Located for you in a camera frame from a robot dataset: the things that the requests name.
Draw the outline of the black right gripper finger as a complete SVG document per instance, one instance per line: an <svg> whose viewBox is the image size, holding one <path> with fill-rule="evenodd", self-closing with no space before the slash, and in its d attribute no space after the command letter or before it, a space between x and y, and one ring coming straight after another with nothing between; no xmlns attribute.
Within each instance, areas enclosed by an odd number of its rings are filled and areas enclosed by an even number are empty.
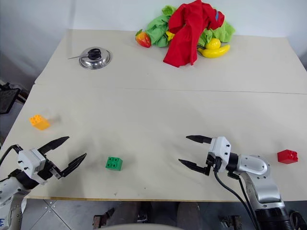
<svg viewBox="0 0 307 230"><path fill-rule="evenodd" d="M190 139L192 141L198 142L198 143L207 143L210 144L212 141L212 138L202 136L202 135L189 135L186 136L187 139Z"/></svg>
<svg viewBox="0 0 307 230"><path fill-rule="evenodd" d="M209 175L207 171L207 167L200 167L194 162L183 160L183 159L179 159L179 161L193 171L196 171L196 172L199 172L205 175Z"/></svg>

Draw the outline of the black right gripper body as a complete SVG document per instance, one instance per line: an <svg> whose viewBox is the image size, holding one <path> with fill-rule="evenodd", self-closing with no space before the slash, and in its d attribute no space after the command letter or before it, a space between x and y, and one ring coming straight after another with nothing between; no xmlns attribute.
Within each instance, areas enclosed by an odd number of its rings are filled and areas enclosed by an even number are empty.
<svg viewBox="0 0 307 230"><path fill-rule="evenodd" d="M215 165L216 165L216 156L212 153L208 153L206 159L205 175L209 176L211 171L215 172Z"/></svg>

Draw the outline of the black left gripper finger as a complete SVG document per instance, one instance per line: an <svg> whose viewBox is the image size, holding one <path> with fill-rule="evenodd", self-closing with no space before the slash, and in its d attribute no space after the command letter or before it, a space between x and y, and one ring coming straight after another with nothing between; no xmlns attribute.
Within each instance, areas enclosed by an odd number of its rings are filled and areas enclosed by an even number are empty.
<svg viewBox="0 0 307 230"><path fill-rule="evenodd" d="M63 171L61 171L61 173L60 173L61 177L66 177L71 172L73 172L81 164L81 162L84 160L86 155L87 155L87 153L84 153L83 155L81 155L81 156L77 157L76 159L74 159L73 161L71 161L68 164L68 167L66 169L64 169Z"/></svg>
<svg viewBox="0 0 307 230"><path fill-rule="evenodd" d="M61 137L55 140L50 141L49 143L47 143L46 145L38 148L38 152L41 153L42 155L45 155L47 152L49 152L50 150L54 150L57 147L61 146L67 139L69 139L69 136L66 137Z"/></svg>

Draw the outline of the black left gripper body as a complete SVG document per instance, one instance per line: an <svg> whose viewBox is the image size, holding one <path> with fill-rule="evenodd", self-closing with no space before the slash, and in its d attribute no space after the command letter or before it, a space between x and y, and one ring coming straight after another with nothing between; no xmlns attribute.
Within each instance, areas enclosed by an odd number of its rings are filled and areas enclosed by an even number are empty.
<svg viewBox="0 0 307 230"><path fill-rule="evenodd" d="M62 177L61 170L52 161L50 161L46 155L43 156L45 157L45 164L44 168L39 171L39 177L44 180L48 180L52 176L60 179Z"/></svg>

